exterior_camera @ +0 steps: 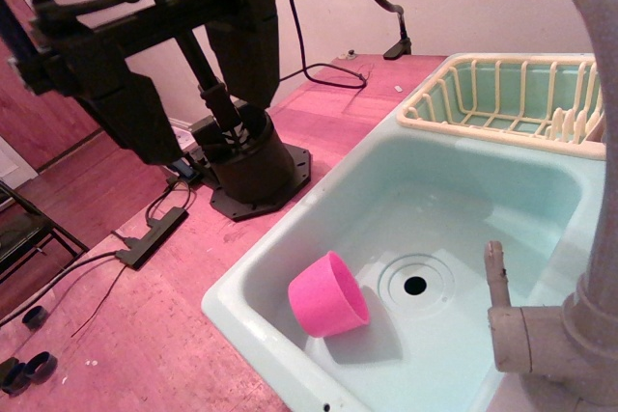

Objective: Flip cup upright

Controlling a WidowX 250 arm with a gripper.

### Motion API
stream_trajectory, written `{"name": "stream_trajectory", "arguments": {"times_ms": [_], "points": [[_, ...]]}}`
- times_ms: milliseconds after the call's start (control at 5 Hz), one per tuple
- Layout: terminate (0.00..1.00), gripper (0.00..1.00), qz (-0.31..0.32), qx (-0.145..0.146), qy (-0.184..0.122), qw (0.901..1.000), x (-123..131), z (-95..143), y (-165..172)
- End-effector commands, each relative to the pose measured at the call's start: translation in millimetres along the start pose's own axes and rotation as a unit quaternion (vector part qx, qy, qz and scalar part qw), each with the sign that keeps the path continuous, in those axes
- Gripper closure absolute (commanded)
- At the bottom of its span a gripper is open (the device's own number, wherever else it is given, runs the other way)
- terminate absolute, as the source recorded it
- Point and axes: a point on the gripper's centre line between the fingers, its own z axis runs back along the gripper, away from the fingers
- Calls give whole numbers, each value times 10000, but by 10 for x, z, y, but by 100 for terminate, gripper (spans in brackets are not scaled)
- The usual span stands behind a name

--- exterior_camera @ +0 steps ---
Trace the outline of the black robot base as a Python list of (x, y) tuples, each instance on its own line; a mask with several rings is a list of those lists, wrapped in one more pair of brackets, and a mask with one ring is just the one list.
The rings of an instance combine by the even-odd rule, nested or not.
[(234, 103), (236, 135), (224, 133), (212, 116), (189, 133), (202, 150), (193, 167), (212, 188), (211, 207), (239, 222), (281, 209), (311, 179), (311, 153), (282, 142), (270, 115), (249, 103)]

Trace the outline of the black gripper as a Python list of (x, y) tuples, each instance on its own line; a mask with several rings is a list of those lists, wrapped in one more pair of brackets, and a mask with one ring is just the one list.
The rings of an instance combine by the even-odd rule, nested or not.
[[(280, 82), (275, 0), (156, 0), (94, 29), (78, 20), (133, 1), (60, 5), (39, 0), (33, 5), (35, 25), (58, 54), (101, 42), (115, 45), (125, 57), (203, 26), (229, 93), (257, 108), (271, 105)], [(151, 78), (132, 71), (123, 57), (77, 59), (71, 71), (78, 83), (76, 100), (119, 147), (148, 165), (168, 165), (182, 157)]]

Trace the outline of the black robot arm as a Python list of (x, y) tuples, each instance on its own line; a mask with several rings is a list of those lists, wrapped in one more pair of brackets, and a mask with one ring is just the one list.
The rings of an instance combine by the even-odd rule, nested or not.
[(33, 0), (25, 30), (8, 6), (1, 38), (34, 94), (75, 99), (123, 149), (149, 165), (182, 156), (153, 80), (127, 59), (174, 41), (213, 114), (207, 143), (226, 157), (269, 135), (279, 85), (275, 0)]

